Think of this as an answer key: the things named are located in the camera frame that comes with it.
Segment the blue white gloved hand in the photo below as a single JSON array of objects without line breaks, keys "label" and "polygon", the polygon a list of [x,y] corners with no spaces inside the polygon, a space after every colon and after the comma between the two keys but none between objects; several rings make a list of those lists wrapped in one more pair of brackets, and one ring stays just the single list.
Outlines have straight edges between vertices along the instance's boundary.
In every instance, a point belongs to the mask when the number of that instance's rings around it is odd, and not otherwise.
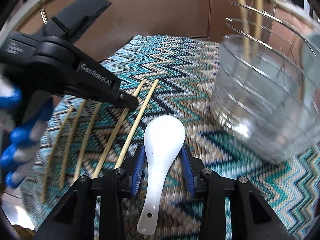
[{"label": "blue white gloved hand", "polygon": [[60,102],[50,96],[34,117],[15,127],[8,111],[17,107],[21,100],[21,90],[1,77],[1,132],[9,133],[9,146],[1,154],[1,169],[6,173],[4,185],[12,189],[18,188],[33,169],[40,140]]}]

